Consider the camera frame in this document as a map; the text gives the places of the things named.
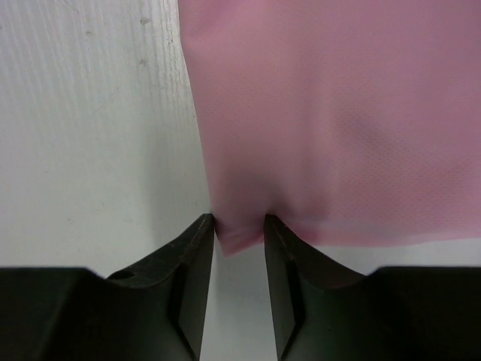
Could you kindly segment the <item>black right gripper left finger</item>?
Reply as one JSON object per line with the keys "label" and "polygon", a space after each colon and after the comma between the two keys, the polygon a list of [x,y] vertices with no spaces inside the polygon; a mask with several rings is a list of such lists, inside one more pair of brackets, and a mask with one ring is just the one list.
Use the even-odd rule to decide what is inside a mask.
{"label": "black right gripper left finger", "polygon": [[200,358],[213,237],[213,215],[202,214],[173,241],[108,277],[119,287],[111,359]]}

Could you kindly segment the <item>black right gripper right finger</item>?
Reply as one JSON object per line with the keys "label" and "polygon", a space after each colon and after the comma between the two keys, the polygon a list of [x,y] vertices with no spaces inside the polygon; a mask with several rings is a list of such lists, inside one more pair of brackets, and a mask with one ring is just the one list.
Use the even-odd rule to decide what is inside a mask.
{"label": "black right gripper right finger", "polygon": [[356,309],[349,287],[364,275],[300,239],[278,217],[264,226],[265,263],[279,360],[351,360]]}

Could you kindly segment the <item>pink t shirt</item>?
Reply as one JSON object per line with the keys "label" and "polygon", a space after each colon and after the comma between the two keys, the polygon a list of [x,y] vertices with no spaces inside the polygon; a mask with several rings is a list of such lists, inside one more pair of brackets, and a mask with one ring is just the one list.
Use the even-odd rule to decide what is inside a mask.
{"label": "pink t shirt", "polygon": [[480,235],[478,1],[181,1],[222,250]]}

